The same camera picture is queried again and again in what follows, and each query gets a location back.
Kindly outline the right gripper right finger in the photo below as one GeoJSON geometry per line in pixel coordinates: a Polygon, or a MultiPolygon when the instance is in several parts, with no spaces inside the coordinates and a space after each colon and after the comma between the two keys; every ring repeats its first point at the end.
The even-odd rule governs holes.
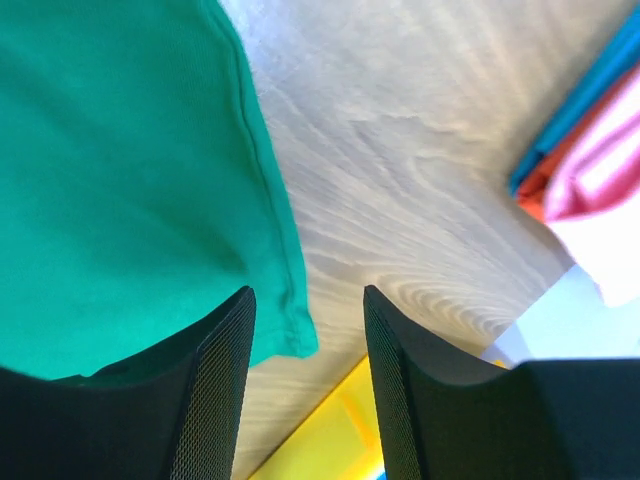
{"type": "Polygon", "coordinates": [[[504,369],[363,294],[391,479],[635,479],[639,363],[527,361],[504,369]]]}

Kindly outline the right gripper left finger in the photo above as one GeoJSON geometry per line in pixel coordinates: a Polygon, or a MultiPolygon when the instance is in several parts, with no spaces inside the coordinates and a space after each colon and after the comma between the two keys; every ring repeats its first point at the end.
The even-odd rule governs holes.
{"type": "Polygon", "coordinates": [[[227,479],[254,336],[243,287],[201,320],[95,374],[1,373],[5,479],[227,479]]]}

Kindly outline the green t shirt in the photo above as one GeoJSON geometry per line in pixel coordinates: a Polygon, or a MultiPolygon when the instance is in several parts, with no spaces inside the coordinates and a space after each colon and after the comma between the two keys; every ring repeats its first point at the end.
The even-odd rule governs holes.
{"type": "Polygon", "coordinates": [[[318,339],[288,195],[216,1],[1,5],[1,364],[91,375],[255,292],[250,361],[318,339]]]}

